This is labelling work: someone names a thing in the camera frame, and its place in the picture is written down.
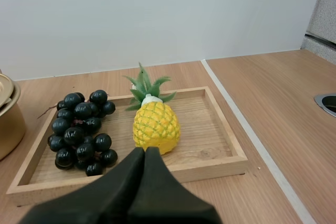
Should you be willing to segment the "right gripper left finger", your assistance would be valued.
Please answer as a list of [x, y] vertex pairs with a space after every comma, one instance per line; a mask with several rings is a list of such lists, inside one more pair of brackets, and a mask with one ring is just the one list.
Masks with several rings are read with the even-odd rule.
[[135, 148], [104, 176], [33, 207], [21, 223], [126, 223], [143, 174], [145, 153]]

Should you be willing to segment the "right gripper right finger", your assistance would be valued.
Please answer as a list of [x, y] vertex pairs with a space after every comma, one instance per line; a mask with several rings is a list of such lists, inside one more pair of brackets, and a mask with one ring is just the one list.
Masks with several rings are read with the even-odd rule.
[[149, 147], [128, 223], [221, 223], [221, 218], [213, 205], [174, 178], [157, 147]]

